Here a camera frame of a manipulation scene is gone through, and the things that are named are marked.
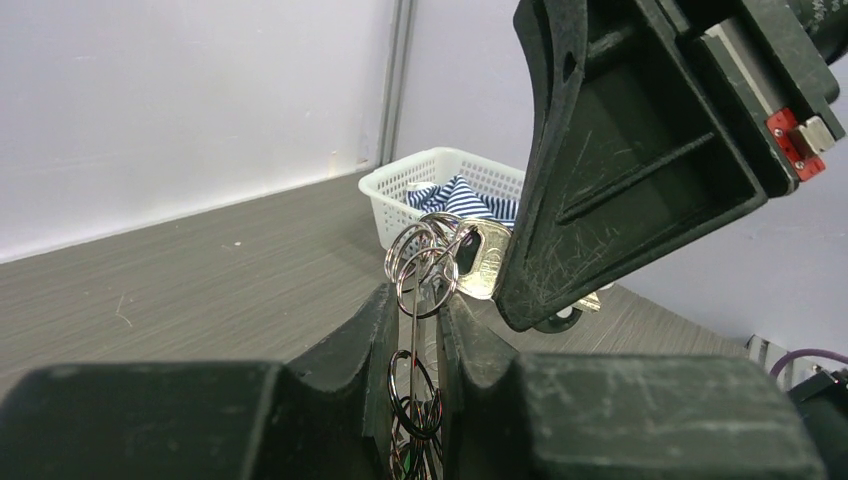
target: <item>striped cloth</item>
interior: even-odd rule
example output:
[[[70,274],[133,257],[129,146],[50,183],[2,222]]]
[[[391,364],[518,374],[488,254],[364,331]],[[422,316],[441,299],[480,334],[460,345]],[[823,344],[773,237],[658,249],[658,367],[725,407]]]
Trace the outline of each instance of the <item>striped cloth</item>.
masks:
[[[462,175],[445,185],[412,184],[406,204],[425,213],[448,212],[461,218],[487,218],[512,230],[518,202],[475,192]]]

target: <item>purple cable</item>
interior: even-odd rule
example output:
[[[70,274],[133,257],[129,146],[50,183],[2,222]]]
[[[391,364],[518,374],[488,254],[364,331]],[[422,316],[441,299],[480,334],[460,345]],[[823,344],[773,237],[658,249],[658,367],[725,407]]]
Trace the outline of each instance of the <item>purple cable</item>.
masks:
[[[794,352],[789,352],[786,355],[780,357],[773,367],[771,367],[771,375],[776,377],[780,375],[780,372],[789,365],[789,362],[792,360],[801,358],[801,357],[821,357],[827,358],[828,360],[834,360],[837,362],[844,363],[848,365],[848,356],[831,352],[830,350],[820,350],[818,348],[802,348],[801,350],[795,350]]]

